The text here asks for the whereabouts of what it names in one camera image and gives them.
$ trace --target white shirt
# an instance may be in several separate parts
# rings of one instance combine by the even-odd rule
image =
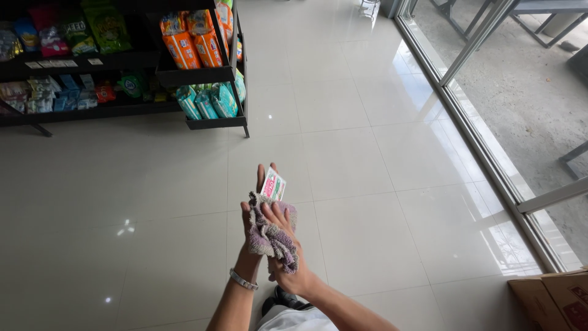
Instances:
[[[333,322],[316,307],[284,310],[264,323],[258,331],[338,331]]]

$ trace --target person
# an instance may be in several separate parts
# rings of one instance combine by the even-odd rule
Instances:
[[[276,172],[276,164],[270,165]],[[265,179],[263,165],[258,166],[257,192],[261,192]],[[279,260],[268,257],[269,279],[278,286],[273,297],[268,298],[262,308],[263,318],[258,331],[398,331],[394,325],[365,308],[343,293],[324,283],[308,269],[304,251],[290,226],[289,212],[282,214],[277,204],[263,204],[262,213],[267,220],[284,230],[297,248],[299,268],[294,274],[283,271]],[[249,212],[247,202],[241,202],[245,243],[240,250],[231,278],[216,308],[207,331],[246,331],[249,329],[253,305],[252,284],[256,284],[262,256],[248,251]],[[298,301],[300,296],[309,303]]]

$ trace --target price tag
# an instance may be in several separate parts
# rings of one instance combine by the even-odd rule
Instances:
[[[65,67],[65,63],[63,61],[61,61],[60,59],[52,59],[49,62],[55,68],[63,68],[63,67]]]
[[[90,62],[91,65],[104,64],[104,63],[102,63],[102,61],[100,61],[100,59],[88,59],[88,62]]]
[[[37,63],[42,65],[43,68],[53,68],[53,65],[49,61],[38,61]]]
[[[65,59],[64,63],[65,63],[66,67],[77,67],[78,66],[78,64],[72,59]]]
[[[26,65],[29,66],[29,68],[31,69],[41,69],[43,68],[40,64],[38,64],[36,61],[33,62],[25,62]]]

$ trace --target towel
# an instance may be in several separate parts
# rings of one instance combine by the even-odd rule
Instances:
[[[296,208],[291,204],[277,201],[258,193],[250,192],[249,205],[251,212],[249,222],[249,252],[259,255],[267,255],[277,258],[284,265],[284,271],[293,274],[298,270],[298,254],[292,238],[280,229],[277,225],[270,223],[261,212],[261,204],[267,203],[269,206],[276,202],[280,211],[284,213],[286,208],[290,212],[290,224],[292,231],[296,231],[296,222],[298,214]]]

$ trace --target display rack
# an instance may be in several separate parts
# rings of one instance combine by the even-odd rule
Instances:
[[[73,0],[64,0],[71,4]],[[35,1],[31,3],[55,3],[55,1]],[[233,35],[231,40],[230,58],[224,47],[219,47],[221,58],[227,65],[218,68],[201,68],[178,70],[162,41],[159,20],[162,15],[170,11],[193,11],[200,9],[214,10],[215,0],[112,0],[117,9],[124,14],[129,34],[133,40],[133,51],[108,55],[66,56],[42,58],[40,53],[24,53],[16,58],[0,62],[0,82],[25,80],[30,76],[84,74],[97,71],[154,68],[163,87],[179,87],[182,85],[206,84],[212,82],[230,82],[233,94],[238,95],[235,85],[236,69],[239,68],[244,76],[245,90],[247,90],[247,57],[245,39],[241,31],[236,0],[233,0]],[[24,11],[28,3],[9,4],[1,19],[14,20]],[[221,36],[221,29],[216,15],[211,15],[217,36]],[[237,62],[237,38],[242,43],[243,61]],[[27,63],[38,61],[55,61],[55,67],[31,68]],[[237,116],[233,118],[215,118],[211,120],[190,120],[186,117],[186,125],[190,130],[220,127],[243,127],[245,136],[249,138],[247,129],[247,102],[237,102]],[[117,94],[115,101],[99,104],[88,110],[73,110],[48,112],[42,114],[22,114],[0,100],[0,106],[9,110],[13,115],[0,115],[0,127],[15,125],[31,125],[43,135],[52,134],[40,126],[43,123],[62,121],[89,120],[94,118],[118,117],[129,115],[156,114],[161,112],[182,111],[176,101],[169,102],[141,102],[127,97],[123,93]]]

